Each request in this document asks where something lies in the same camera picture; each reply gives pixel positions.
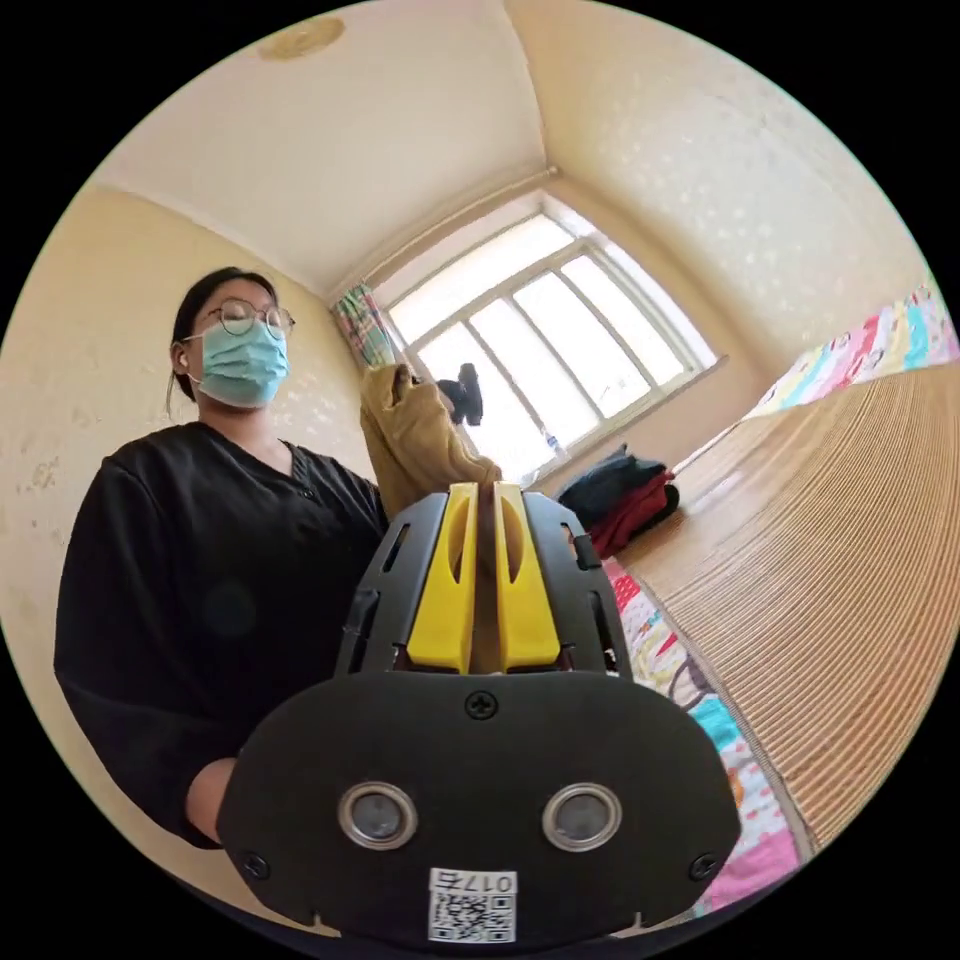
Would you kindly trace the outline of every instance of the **window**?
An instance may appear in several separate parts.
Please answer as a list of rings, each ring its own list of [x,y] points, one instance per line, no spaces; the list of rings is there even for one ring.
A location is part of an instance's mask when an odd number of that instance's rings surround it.
[[[589,224],[570,226],[582,218],[558,219],[541,208],[387,310],[421,373],[454,379],[461,364],[476,367],[483,422],[464,429],[514,480],[549,468],[557,453],[548,438],[576,453],[704,365],[623,258],[611,258]]]

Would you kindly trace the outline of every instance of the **colorful bedsheet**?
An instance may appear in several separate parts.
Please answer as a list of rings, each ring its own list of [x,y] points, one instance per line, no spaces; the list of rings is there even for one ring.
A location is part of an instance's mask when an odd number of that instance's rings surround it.
[[[960,360],[946,304],[931,284],[885,307],[865,323],[808,350],[744,419],[819,400],[878,377]]]
[[[617,597],[627,649],[638,683],[678,704],[717,748],[740,811],[742,833],[733,854],[690,916],[702,916],[764,889],[807,859],[731,711],[703,675],[663,613],[615,560],[604,564]]]

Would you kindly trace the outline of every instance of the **dark jacket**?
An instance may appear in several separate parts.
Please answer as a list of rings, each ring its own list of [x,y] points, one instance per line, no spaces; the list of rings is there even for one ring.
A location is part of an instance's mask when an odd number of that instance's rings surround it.
[[[627,453],[627,445],[622,444],[568,483],[556,499],[589,530],[609,516],[628,493],[645,486],[666,469],[665,464]]]

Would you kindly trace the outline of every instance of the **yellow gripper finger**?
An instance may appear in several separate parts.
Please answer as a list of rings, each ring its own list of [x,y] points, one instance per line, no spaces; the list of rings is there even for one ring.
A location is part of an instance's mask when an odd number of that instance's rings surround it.
[[[500,669],[545,667],[560,656],[547,588],[517,484],[494,485]]]
[[[421,669],[468,672],[477,589],[478,503],[477,484],[450,487],[407,643],[407,656]]]

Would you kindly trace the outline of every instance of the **window pane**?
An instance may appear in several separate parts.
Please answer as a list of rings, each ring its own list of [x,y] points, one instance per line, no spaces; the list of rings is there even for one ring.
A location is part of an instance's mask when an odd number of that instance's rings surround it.
[[[597,416],[583,394],[510,304],[496,300],[471,323],[563,446],[597,426]]]
[[[403,339],[413,343],[491,287],[572,242],[548,217],[531,217],[455,260],[391,307],[390,318]]]
[[[605,417],[650,392],[617,341],[558,276],[549,273],[515,296]]]
[[[437,380],[455,380],[462,363],[477,368],[483,421],[466,429],[477,449],[499,464],[505,480],[519,480],[552,459],[553,451],[536,424],[463,324],[444,331],[419,355]]]
[[[660,385],[683,373],[683,364],[630,298],[589,257],[577,257],[561,267],[569,280],[593,302],[610,326],[623,337]]]

